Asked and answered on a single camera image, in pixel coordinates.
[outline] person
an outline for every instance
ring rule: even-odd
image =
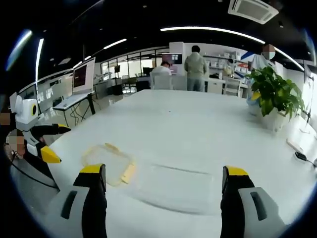
[[[168,74],[168,75],[172,75],[172,72],[169,69],[170,64],[167,61],[163,61],[160,66],[154,68],[152,70],[152,73],[154,73],[155,75],[160,75],[160,74]]]
[[[199,52],[199,46],[193,46],[191,55],[185,60],[188,91],[201,92],[203,90],[203,79],[207,72],[207,64]]]

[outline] white floor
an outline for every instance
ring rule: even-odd
[[[106,97],[103,97],[101,99],[96,99],[93,97],[94,100],[94,108],[96,111],[96,114],[103,109],[106,109],[109,107],[111,104],[114,104],[124,97],[128,97],[130,94],[124,94],[124,95],[109,95]],[[82,101],[80,104],[75,105],[74,107],[68,109],[65,112],[65,116],[63,112],[54,110],[53,108],[49,108],[45,112],[43,112],[40,115],[40,123],[43,124],[50,124],[50,123],[59,123],[63,125],[67,125],[73,129],[77,125],[81,123],[83,120],[80,116],[83,116],[84,113],[86,112],[84,118],[87,119],[91,117],[92,113],[89,107],[88,100]],[[45,135],[44,139],[48,145],[51,145],[55,140],[57,140],[60,136],[62,135]]]

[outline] ceiling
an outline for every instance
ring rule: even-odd
[[[294,59],[311,60],[309,47],[302,32],[306,28],[317,37],[310,20],[313,10],[307,5],[294,5],[287,0],[270,1],[279,14],[265,25],[229,15],[230,0],[192,1],[151,0],[36,0],[18,6],[15,15],[19,27],[29,28],[37,39],[44,38],[39,76],[73,67],[85,56],[96,56],[97,61],[134,50],[168,46],[169,42],[199,42],[227,45],[260,53],[262,46],[252,40],[232,34],[183,30],[161,32],[163,27],[210,26],[234,30],[271,43]],[[126,38],[127,41],[103,50],[103,47]],[[65,58],[69,63],[58,65]],[[276,54],[275,60],[287,67],[297,67]]]

